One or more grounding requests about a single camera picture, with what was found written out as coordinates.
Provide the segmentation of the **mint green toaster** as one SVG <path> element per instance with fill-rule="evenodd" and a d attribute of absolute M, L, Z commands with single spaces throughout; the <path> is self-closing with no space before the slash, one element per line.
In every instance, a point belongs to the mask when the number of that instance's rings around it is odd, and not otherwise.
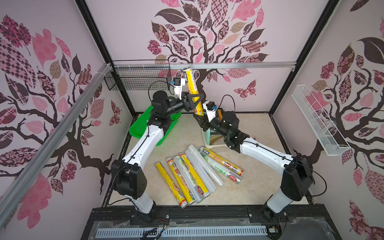
<path fill-rule="evenodd" d="M 223 127 L 214 131 L 213 129 L 203 131 L 205 144 L 209 148 L 223 147 L 227 140 L 230 140 L 238 130 L 239 119 L 235 111 L 224 111 L 217 109 L 217 117 L 223 123 Z"/>

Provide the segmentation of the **clear white-label wrap roll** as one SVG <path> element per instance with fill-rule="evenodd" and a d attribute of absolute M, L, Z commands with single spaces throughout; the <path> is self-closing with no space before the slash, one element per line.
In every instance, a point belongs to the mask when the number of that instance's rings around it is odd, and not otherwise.
<path fill-rule="evenodd" d="M 198 192 L 198 186 L 196 185 L 193 177 L 191 176 L 188 168 L 184 164 L 182 158 L 180 156 L 175 156 L 174 160 L 176 162 L 177 167 L 179 168 L 183 178 L 185 179 L 185 182 L 187 183 L 187 186 L 190 189 L 190 192 L 195 198 L 196 203 L 200 203 L 203 201 L 203 196 Z"/>

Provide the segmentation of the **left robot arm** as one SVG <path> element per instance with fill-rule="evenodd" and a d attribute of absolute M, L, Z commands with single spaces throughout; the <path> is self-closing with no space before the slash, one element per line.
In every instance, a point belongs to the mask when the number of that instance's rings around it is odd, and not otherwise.
<path fill-rule="evenodd" d="M 156 204 L 146 193 L 147 179 L 143 169 L 155 146 L 168 132 L 171 115 L 194 110 L 203 97 L 203 94 L 182 92 L 180 99 L 173 99 L 164 91 L 155 92 L 143 136 L 122 160 L 113 162 L 112 189 L 131 200 L 138 212 L 150 215 L 155 211 Z"/>

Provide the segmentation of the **aluminium rail left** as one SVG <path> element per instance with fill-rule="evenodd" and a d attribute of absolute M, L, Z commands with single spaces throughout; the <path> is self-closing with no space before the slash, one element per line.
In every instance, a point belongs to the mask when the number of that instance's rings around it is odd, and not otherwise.
<path fill-rule="evenodd" d="M 32 160 L 26 165 L 20 175 L 5 192 L 5 195 L 1 198 L 1 228 L 5 225 L 14 209 L 17 208 L 28 189 L 35 182 L 54 151 L 59 147 L 65 134 L 70 130 L 72 124 L 77 120 L 82 110 L 86 107 L 89 100 L 104 80 L 105 75 L 111 72 L 111 70 L 111 63 L 102 65 L 86 87 L 85 91 L 78 97 L 68 113 L 61 119 L 53 133 L 49 135 L 48 139 L 42 144 Z"/>

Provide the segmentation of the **aluminium rail back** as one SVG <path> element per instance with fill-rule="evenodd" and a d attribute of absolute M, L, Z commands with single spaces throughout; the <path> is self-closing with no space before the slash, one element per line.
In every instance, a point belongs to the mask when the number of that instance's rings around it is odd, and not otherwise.
<path fill-rule="evenodd" d="M 191 68 L 200 69 L 266 69 L 266 68 L 289 68 L 294 69 L 296 62 L 260 62 L 260 63 L 194 63 L 194 64 L 129 64 L 127 61 L 123 64 L 114 63 L 115 68 L 168 68 L 170 70 L 182 70 Z"/>

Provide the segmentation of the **aluminium rail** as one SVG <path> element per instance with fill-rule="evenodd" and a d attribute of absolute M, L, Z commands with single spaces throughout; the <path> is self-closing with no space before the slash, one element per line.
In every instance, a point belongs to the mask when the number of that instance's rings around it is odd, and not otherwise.
<path fill-rule="evenodd" d="M 200 69 L 266 69 L 266 68 L 289 68 L 294 69 L 296 62 L 260 62 L 260 63 L 194 63 L 194 64 L 129 64 L 127 61 L 123 64 L 114 63 L 115 68 L 168 68 L 170 70 L 182 70 L 191 68 Z"/>
<path fill-rule="evenodd" d="M 5 195 L 1 198 L 1 228 L 5 225 L 14 209 L 17 208 L 28 189 L 35 182 L 54 151 L 59 147 L 65 134 L 70 130 L 72 124 L 77 120 L 82 110 L 86 107 L 89 100 L 104 80 L 105 75 L 111 72 L 111 70 L 111 63 L 102 65 L 86 87 L 85 91 L 78 97 L 68 113 L 61 119 L 53 133 L 49 135 L 48 139 L 42 144 L 32 160 L 26 165 L 20 175 L 5 192 Z"/>

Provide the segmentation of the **yellow red wrap roll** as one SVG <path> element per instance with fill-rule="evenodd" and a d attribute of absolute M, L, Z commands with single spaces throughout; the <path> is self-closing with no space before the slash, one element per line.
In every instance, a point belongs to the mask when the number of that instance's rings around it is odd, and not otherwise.
<path fill-rule="evenodd" d="M 239 175 L 239 176 L 243 175 L 243 172 L 244 172 L 243 169 L 241 169 L 237 165 L 231 163 L 230 161 L 226 160 L 225 158 L 219 156 L 218 154 L 214 153 L 213 151 L 211 151 L 205 147 L 201 147 L 200 152 L 202 154 L 204 154 L 205 156 L 210 157 L 211 159 L 213 159 L 217 163 L 225 166 L 226 168 L 228 168 L 232 172 L 236 173 L 237 175 Z"/>

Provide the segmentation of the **short yellow wrap roll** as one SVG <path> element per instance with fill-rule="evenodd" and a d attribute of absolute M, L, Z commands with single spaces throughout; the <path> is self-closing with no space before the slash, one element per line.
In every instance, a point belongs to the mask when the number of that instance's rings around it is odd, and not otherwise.
<path fill-rule="evenodd" d="M 194 77 L 192 69 L 191 68 L 184 68 L 183 69 L 183 73 L 187 77 L 186 83 L 187 83 L 187 87 L 188 87 L 189 93 L 190 94 L 199 94 L 198 88 L 197 88 L 197 84 L 196 84 L 196 80 L 195 80 L 195 77 Z M 198 115 L 201 115 L 201 116 L 204 115 L 204 113 L 203 113 L 203 106 L 202 106 L 201 102 L 195 108 L 195 114 L 198 114 Z"/>

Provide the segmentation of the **green plastic basket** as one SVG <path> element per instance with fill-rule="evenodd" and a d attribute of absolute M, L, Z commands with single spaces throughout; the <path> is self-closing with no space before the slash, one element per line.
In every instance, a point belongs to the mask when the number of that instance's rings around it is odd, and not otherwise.
<path fill-rule="evenodd" d="M 151 116 L 152 109 L 153 107 L 149 106 L 147 110 L 145 110 L 144 113 L 132 124 L 132 126 L 129 129 L 129 133 L 131 134 L 132 137 L 140 139 L 143 136 L 143 134 L 147 130 L 147 125 Z M 164 135 L 164 137 L 157 143 L 157 146 L 160 146 L 164 142 L 164 140 L 167 138 L 171 130 L 174 128 L 174 126 L 178 122 L 178 119 L 180 118 L 181 115 L 182 115 L 181 112 L 171 115 L 172 123 L 170 125 L 170 128 L 167 131 L 167 133 Z"/>

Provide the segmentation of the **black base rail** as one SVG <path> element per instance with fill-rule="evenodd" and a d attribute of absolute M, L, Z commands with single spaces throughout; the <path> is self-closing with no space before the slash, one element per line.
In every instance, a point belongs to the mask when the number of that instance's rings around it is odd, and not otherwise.
<path fill-rule="evenodd" d="M 92 209 L 83 231 L 83 236 L 90 234 L 95 222 L 130 222 L 132 225 L 144 227 L 162 226 L 163 222 L 196 222 L 200 220 L 248 220 L 251 224 L 276 226 L 279 223 L 292 223 L 298 218 L 325 220 L 326 225 L 335 225 L 324 205 L 289 205 L 274 219 L 267 221 L 262 216 L 262 205 L 219 205 L 219 206 L 157 206 L 156 214 L 148 220 L 142 217 L 133 206 L 111 206 L 109 208 Z"/>

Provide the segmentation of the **green-label wrap roll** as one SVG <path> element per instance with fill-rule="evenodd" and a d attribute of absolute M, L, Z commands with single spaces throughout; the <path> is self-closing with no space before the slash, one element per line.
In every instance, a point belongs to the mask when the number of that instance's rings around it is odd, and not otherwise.
<path fill-rule="evenodd" d="M 218 171 L 220 174 L 222 174 L 223 176 L 225 176 L 226 178 L 230 179 L 233 183 L 236 183 L 236 184 L 239 184 L 242 180 L 242 178 L 237 175 L 236 173 L 234 173 L 233 171 L 231 171 L 230 169 L 228 169 L 227 167 L 225 167 L 224 165 L 218 163 L 217 161 L 215 161 L 213 158 L 211 158 L 209 155 L 208 155 L 208 150 L 202 148 L 200 149 L 200 153 L 201 155 L 203 156 L 203 158 L 206 160 L 206 162 L 213 168 L 215 169 L 216 171 Z"/>

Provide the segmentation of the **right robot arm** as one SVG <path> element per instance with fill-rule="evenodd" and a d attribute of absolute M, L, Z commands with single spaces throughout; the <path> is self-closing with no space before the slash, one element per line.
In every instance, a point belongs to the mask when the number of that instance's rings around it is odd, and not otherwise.
<path fill-rule="evenodd" d="M 239 130 L 240 120 L 235 112 L 224 112 L 222 117 L 193 114 L 203 131 L 214 130 L 224 137 L 224 143 L 237 153 L 252 157 L 282 176 L 281 186 L 263 206 L 264 218 L 273 218 L 292 202 L 300 201 L 314 183 L 314 171 L 307 157 L 292 156 L 267 147 Z"/>

